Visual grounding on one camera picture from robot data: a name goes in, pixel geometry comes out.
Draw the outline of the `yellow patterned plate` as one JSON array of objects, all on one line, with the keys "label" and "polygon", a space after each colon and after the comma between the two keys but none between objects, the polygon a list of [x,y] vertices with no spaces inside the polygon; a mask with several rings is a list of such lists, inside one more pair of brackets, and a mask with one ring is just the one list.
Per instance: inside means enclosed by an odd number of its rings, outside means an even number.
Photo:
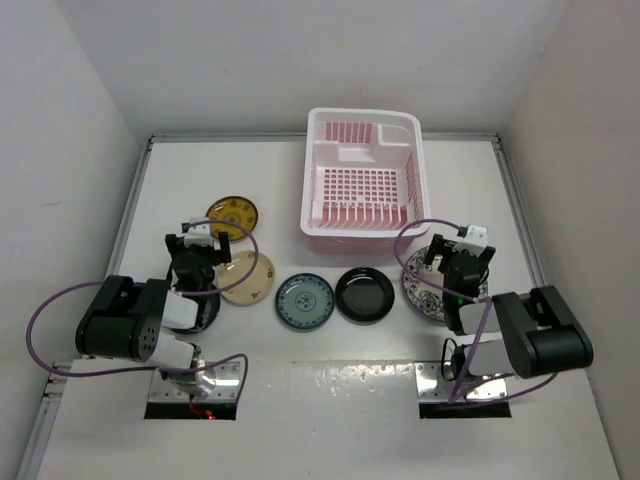
[{"label": "yellow patterned plate", "polygon": [[[256,205],[242,196],[227,196],[217,200],[209,207],[206,216],[240,225],[249,232],[256,228],[259,219]],[[218,238],[221,232],[226,232],[232,242],[246,237],[243,230],[227,224],[211,224],[209,228],[215,238]]]}]

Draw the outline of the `white blue floral plate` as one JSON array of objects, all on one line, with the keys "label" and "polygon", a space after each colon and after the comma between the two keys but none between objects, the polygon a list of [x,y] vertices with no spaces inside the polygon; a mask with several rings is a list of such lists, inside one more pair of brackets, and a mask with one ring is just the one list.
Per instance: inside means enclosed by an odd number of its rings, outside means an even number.
[{"label": "white blue floral plate", "polygon": [[[444,276],[438,270],[442,257],[436,256],[432,264],[426,266],[424,259],[427,252],[427,246],[415,251],[407,260],[406,265],[412,272],[417,273],[422,278],[442,285]],[[441,290],[416,279],[408,273],[403,274],[402,286],[406,298],[421,315],[433,321],[444,322],[444,303]]]}]

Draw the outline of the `cream plate with calligraphy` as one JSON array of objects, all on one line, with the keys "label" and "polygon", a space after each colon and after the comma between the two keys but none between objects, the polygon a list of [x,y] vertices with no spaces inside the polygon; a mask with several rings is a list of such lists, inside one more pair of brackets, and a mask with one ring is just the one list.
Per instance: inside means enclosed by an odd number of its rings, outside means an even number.
[{"label": "cream plate with calligraphy", "polygon": [[[241,251],[232,255],[231,262],[218,267],[217,286],[227,287],[242,278],[254,261],[253,251]],[[265,299],[275,283],[275,267],[271,259],[260,253],[251,275],[233,289],[221,293],[222,297],[237,306],[253,305]]]}]

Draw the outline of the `glossy black bowl plate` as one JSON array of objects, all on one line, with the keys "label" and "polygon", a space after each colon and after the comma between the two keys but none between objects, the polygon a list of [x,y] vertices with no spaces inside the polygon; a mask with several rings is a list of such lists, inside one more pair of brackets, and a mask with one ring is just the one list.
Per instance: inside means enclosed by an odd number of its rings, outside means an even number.
[{"label": "glossy black bowl plate", "polygon": [[395,302],[390,279],[371,267],[358,267],[345,272],[335,288],[336,305],[349,320],[358,324],[383,319]]}]

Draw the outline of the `teal blue patterned plate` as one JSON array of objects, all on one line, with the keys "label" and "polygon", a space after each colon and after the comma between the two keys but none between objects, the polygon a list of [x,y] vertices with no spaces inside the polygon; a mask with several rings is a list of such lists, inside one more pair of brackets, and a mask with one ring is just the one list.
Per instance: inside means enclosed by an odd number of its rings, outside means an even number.
[{"label": "teal blue patterned plate", "polygon": [[287,278],[275,296],[275,311],[288,328],[307,332],[323,326],[335,308],[331,285],[313,273],[297,273]]}]

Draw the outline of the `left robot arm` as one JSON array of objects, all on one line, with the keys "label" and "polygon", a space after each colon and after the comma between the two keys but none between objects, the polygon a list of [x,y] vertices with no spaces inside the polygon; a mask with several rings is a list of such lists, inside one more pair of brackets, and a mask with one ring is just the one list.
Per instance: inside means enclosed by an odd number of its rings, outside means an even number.
[{"label": "left robot arm", "polygon": [[128,359],[169,368],[161,378],[196,398],[209,396],[216,386],[213,369],[191,373],[205,364],[202,350],[176,334],[195,334],[216,319],[221,297],[215,289],[215,268],[231,260],[229,235],[215,238],[208,231],[168,234],[171,256],[167,276],[136,282],[111,275],[81,319],[75,345],[84,355]]}]

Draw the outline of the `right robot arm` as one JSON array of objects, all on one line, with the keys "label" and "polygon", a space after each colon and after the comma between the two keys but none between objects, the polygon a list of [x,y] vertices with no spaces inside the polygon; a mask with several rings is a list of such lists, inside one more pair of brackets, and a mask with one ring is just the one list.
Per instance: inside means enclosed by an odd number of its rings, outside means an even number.
[{"label": "right robot arm", "polygon": [[493,322],[511,370],[521,378],[582,369],[593,363],[590,338],[553,286],[533,288],[521,295],[495,295],[483,320],[483,311],[475,308],[484,306],[486,296],[481,286],[488,279],[496,249],[487,244],[485,235],[469,227],[459,230],[458,236],[461,239],[454,241],[434,235],[423,260],[426,267],[439,261],[444,322],[449,330],[457,335],[471,334],[477,331],[469,324],[471,319],[485,325]]}]

